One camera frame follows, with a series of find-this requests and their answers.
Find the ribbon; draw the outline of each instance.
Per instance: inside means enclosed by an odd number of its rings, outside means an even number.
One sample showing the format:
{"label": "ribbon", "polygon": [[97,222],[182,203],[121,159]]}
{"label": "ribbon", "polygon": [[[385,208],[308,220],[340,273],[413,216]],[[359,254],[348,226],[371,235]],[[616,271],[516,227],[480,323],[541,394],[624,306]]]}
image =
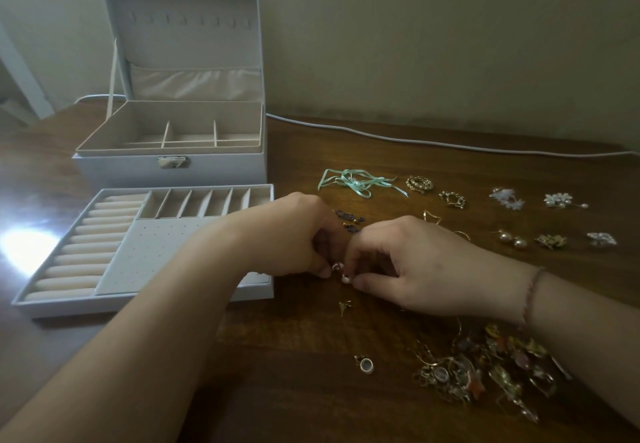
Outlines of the ribbon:
{"label": "ribbon", "polygon": [[[338,173],[338,175],[334,175],[332,177],[327,178],[327,174],[329,172]],[[370,174],[366,170],[347,169],[347,170],[340,171],[340,170],[331,170],[330,168],[327,168],[324,171],[322,180],[320,180],[320,183],[318,184],[318,190],[320,190],[322,187],[326,187],[327,185],[338,184],[338,185],[347,186],[348,188],[350,188],[351,190],[356,192],[356,194],[358,194],[363,198],[370,198],[371,191],[369,189],[374,185],[377,185],[378,187],[394,188],[398,192],[404,194],[405,197],[409,197],[407,192],[391,184],[391,182],[396,180],[396,178],[397,177],[394,177],[393,179],[386,179],[384,177],[374,177],[372,174]]]}

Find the open jewelry box lid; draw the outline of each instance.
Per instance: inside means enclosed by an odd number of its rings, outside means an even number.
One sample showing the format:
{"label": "open jewelry box lid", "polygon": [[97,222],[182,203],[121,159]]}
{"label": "open jewelry box lid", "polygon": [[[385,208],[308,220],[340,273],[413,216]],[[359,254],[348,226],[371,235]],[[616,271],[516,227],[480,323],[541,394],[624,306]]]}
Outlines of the open jewelry box lid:
{"label": "open jewelry box lid", "polygon": [[105,0],[128,100],[264,102],[258,0]]}

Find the hand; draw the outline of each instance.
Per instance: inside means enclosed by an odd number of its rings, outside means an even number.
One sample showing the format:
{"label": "hand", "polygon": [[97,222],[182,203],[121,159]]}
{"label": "hand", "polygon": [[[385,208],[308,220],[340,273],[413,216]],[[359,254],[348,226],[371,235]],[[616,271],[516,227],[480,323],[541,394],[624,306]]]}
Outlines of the hand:
{"label": "hand", "polygon": [[236,239],[248,271],[272,276],[308,271],[321,278],[332,274],[349,234],[332,210],[315,195],[293,193],[265,205],[229,214],[212,223],[212,236]]}
{"label": "hand", "polygon": [[[372,256],[388,276],[369,272]],[[404,308],[506,319],[517,318],[536,270],[411,216],[365,227],[349,243],[344,264],[354,287]]]}

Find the person's left arm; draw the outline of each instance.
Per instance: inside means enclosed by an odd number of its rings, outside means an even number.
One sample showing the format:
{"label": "person's left arm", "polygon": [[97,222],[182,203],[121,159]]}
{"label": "person's left arm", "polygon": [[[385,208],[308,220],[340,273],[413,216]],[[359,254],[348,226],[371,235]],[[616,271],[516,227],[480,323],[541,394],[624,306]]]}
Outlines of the person's left arm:
{"label": "person's left arm", "polygon": [[220,318],[251,271],[331,276],[348,242],[299,193],[213,221],[0,431],[0,441],[175,441]]}

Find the person's right hand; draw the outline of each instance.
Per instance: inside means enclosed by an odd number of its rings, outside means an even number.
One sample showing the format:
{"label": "person's right hand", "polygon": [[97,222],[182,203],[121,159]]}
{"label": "person's right hand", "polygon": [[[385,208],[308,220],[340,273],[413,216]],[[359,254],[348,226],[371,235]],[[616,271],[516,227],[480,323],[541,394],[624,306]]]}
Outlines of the person's right hand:
{"label": "person's right hand", "polygon": [[[390,276],[364,259],[388,257]],[[517,317],[536,268],[486,251],[434,223],[406,216],[366,226],[347,247],[354,287],[406,309],[434,315]]]}

